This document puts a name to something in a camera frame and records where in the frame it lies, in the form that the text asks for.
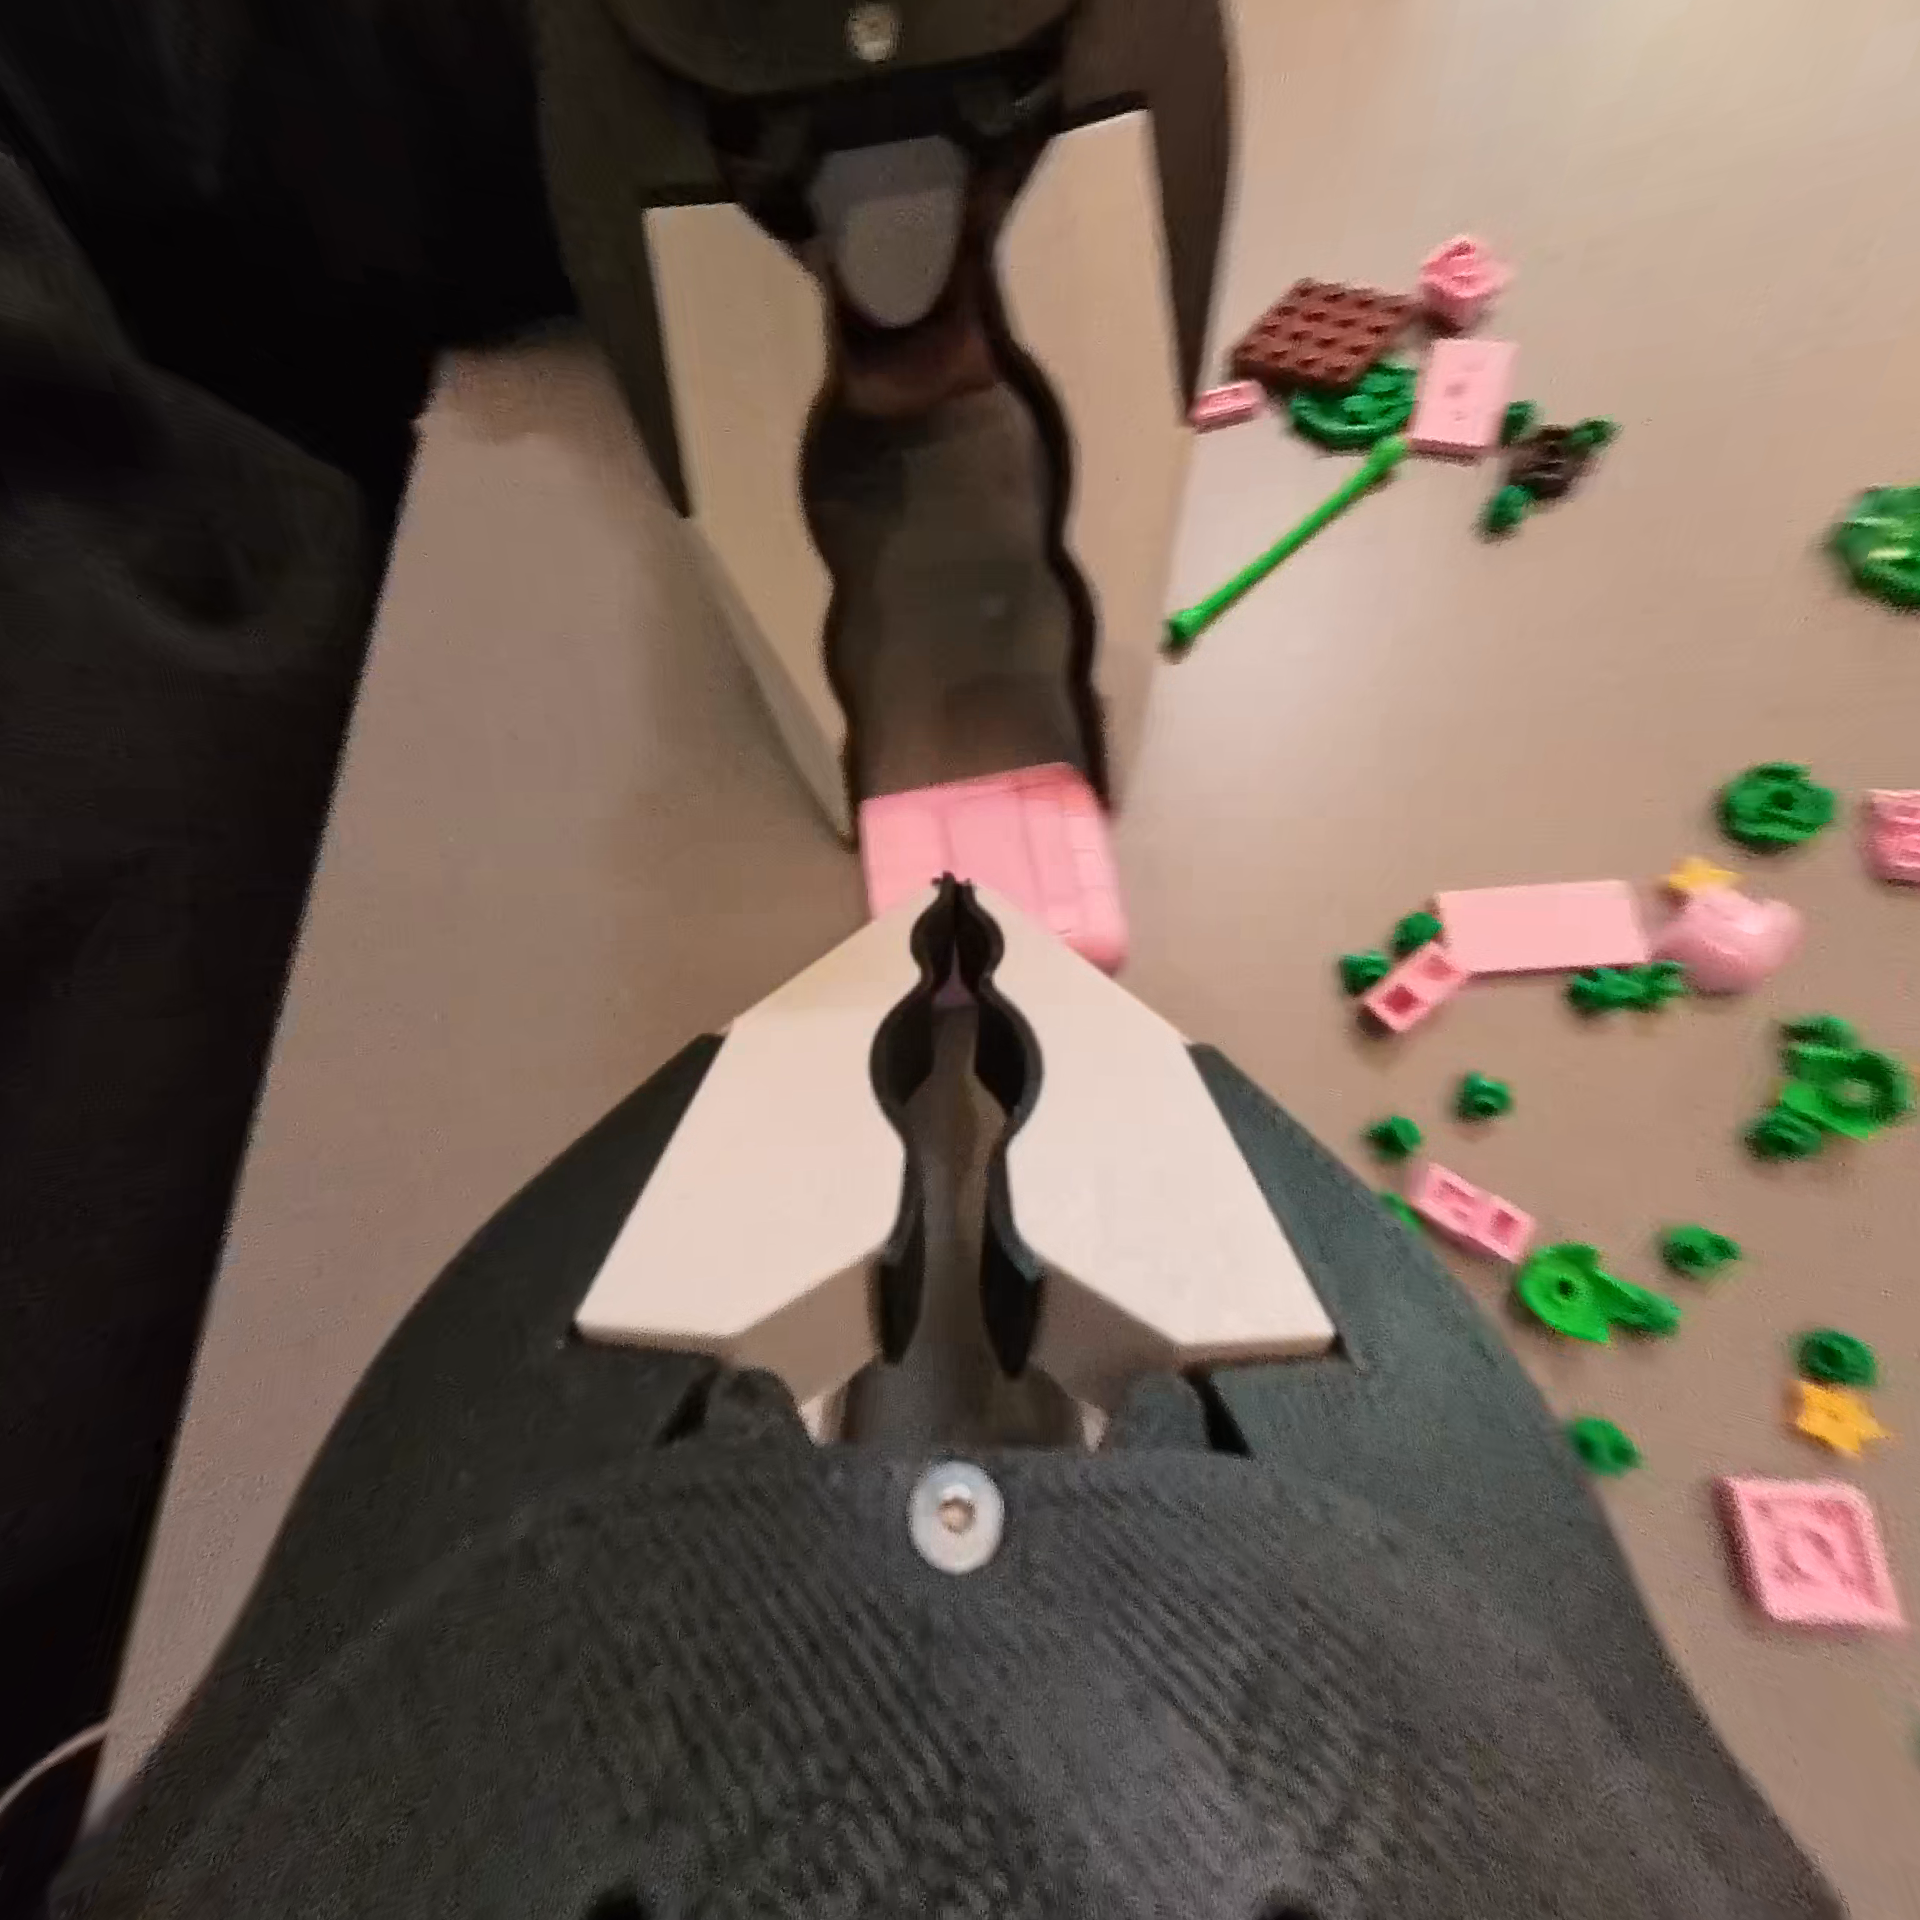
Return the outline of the small pink bracket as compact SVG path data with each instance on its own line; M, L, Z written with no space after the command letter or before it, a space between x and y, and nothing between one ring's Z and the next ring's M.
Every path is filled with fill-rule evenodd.
M1457 996L1474 971L1442 940L1428 940L1400 961L1356 1002L1359 1017L1375 1032L1404 1037Z
M1529 1213L1439 1162L1423 1162L1404 1198L1424 1228L1475 1258L1520 1265L1532 1247L1534 1219Z

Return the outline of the pink square jumper plate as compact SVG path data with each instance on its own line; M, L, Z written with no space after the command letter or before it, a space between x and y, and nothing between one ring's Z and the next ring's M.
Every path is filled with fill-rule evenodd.
M1716 1512L1761 1618L1826 1633L1906 1628L1877 1516L1849 1483L1722 1475Z

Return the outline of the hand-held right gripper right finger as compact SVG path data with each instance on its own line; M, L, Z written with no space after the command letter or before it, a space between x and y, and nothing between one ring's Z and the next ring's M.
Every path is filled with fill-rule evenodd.
M979 1309L1005 1379L1112 1413L1134 1379L1327 1356L1335 1331L1184 1033L1010 901L953 880L986 1158Z

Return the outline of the green octagonal web piece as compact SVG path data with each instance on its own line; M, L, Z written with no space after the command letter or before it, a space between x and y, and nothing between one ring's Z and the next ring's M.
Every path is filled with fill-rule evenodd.
M1288 423L1323 451L1364 451L1404 431L1418 386L1416 367L1380 360L1348 387L1296 387L1285 402Z
M1846 584L1894 610L1918 610L1918 484L1856 494L1826 532Z

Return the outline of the pink curved brick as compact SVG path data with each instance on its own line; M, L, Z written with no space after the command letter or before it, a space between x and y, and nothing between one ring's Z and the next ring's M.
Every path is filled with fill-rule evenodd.
M1707 885L1675 906L1649 958L1676 967L1695 996L1746 996L1794 958L1803 934L1803 914L1790 903Z

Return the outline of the cluster of green leaf pieces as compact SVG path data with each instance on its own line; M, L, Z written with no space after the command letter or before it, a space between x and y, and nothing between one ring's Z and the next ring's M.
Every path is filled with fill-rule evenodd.
M1414 950L1442 940L1442 925L1436 914L1416 914L1404 918L1397 937L1402 944L1395 955L1367 950L1340 958L1338 981L1353 1004ZM1581 1017L1653 1014L1676 998L1693 996L1676 967L1653 958L1631 969L1567 976L1569 1004ZM1814 1160L1833 1140L1871 1140L1916 1111L1914 1078L1906 1068L1867 1047L1843 1019L1812 1016L1788 1022L1782 1065L1778 1092L1744 1138L1755 1160ZM1364 1140L1380 1162L1411 1169L1411 1175L1427 1162L1421 1160L1423 1131L1408 1118L1383 1118L1364 1131ZM1416 1219L1404 1190L1383 1190L1380 1205L1404 1231L1434 1232ZM1668 1297L1613 1274L1602 1255L1581 1242L1542 1243L1532 1237L1529 1257L1507 1268L1513 1272L1513 1292L1525 1314L1567 1340L1606 1347L1617 1331L1666 1339L1680 1325L1680 1309Z

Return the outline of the pink corner panel brick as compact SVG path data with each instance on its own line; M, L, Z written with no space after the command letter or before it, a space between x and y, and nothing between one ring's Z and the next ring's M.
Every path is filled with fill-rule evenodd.
M1513 263L1489 241L1460 232L1421 259L1416 292L1428 325L1475 328L1513 281Z

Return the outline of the green round studded plate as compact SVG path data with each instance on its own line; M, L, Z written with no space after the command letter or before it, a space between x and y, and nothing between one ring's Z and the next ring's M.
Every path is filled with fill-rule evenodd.
M1758 761L1727 779L1715 800L1719 829L1741 850L1790 852L1829 829L1836 793L1798 761Z

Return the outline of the pink square brick base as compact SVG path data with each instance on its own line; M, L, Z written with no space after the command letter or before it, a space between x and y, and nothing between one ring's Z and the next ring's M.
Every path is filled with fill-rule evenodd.
M869 918L955 877L1014 901L1102 973L1125 962L1109 819L1068 763L871 797L857 826Z

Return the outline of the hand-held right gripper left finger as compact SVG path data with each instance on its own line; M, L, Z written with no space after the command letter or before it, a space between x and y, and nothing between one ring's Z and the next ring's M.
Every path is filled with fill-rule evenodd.
M736 1016L574 1314L582 1339L765 1371L799 1405L896 1360L925 1298L925 1156L958 883Z

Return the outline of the person's left hand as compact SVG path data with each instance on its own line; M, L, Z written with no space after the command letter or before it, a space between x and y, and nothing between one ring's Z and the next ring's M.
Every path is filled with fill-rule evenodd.
M875 323L851 303L834 305L832 391L857 418L921 418L997 378L994 345L963 303L937 303L902 325Z

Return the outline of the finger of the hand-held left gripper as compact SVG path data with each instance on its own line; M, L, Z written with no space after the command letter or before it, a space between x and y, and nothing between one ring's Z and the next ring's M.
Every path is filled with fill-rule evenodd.
M1188 484L1160 146L1130 108L1050 137L989 241L996 350L1039 442L1041 553L1098 800L1127 797Z
M826 292L732 203L647 211L645 253L703 577L797 777L851 841L850 724L828 670L834 583L802 494L832 369Z

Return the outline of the brown square studded plate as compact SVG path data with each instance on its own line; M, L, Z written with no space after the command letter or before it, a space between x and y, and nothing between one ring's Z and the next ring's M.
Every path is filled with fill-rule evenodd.
M1230 374L1275 389L1348 389L1418 317L1421 303L1408 295L1300 280L1240 335Z

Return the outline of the person's black clothing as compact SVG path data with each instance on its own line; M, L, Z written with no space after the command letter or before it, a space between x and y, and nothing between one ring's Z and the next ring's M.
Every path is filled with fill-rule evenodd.
M103 1722L530 4L2 12L4 1785Z

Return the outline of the green flexible bar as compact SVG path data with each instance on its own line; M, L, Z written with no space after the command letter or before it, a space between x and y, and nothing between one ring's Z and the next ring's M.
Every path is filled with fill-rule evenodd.
M1271 539L1255 560L1240 565L1236 574L1193 605L1173 610L1163 621L1163 652L1169 660L1188 656L1198 638L1203 638L1225 614L1234 610L1247 594L1258 589L1311 539L1319 539L1360 500L1380 491L1380 487L1404 464L1408 451L1407 433L1391 433L1375 442L1350 478L1327 494L1327 499L1323 499L1294 527Z

